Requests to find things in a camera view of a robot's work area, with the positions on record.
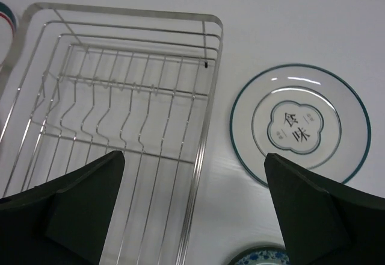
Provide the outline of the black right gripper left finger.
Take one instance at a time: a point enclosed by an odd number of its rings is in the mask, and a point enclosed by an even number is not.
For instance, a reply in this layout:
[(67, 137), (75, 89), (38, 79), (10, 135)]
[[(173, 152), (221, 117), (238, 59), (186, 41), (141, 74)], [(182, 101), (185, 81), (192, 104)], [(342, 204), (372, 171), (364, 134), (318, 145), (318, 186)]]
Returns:
[(1, 199), (1, 264), (99, 264), (125, 158), (112, 151)]

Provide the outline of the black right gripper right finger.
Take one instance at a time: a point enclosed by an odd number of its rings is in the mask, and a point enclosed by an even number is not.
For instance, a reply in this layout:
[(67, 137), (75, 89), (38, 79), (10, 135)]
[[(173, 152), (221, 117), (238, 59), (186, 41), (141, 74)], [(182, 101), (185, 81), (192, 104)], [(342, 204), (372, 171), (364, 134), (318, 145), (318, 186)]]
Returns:
[(384, 264), (384, 199), (279, 154), (264, 161), (291, 264)]

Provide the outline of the white plate teal rim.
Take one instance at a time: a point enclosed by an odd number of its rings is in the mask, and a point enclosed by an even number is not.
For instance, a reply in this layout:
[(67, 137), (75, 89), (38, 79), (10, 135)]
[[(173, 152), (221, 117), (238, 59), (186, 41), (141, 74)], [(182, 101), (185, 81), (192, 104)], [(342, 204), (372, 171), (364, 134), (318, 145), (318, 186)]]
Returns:
[(356, 91), (334, 73), (301, 63), (250, 79), (232, 105), (229, 133), (237, 159), (262, 186), (269, 153), (345, 184), (363, 167), (372, 138)]

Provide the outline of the blue patterned plate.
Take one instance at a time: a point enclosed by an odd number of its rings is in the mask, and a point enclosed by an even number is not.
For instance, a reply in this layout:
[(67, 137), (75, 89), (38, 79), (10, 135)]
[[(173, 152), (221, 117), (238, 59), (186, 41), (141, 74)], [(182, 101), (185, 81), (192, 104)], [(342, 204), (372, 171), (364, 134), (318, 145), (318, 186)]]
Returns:
[(229, 262), (229, 265), (253, 265), (253, 264), (291, 264), (285, 249), (277, 246), (256, 246), (242, 251)]

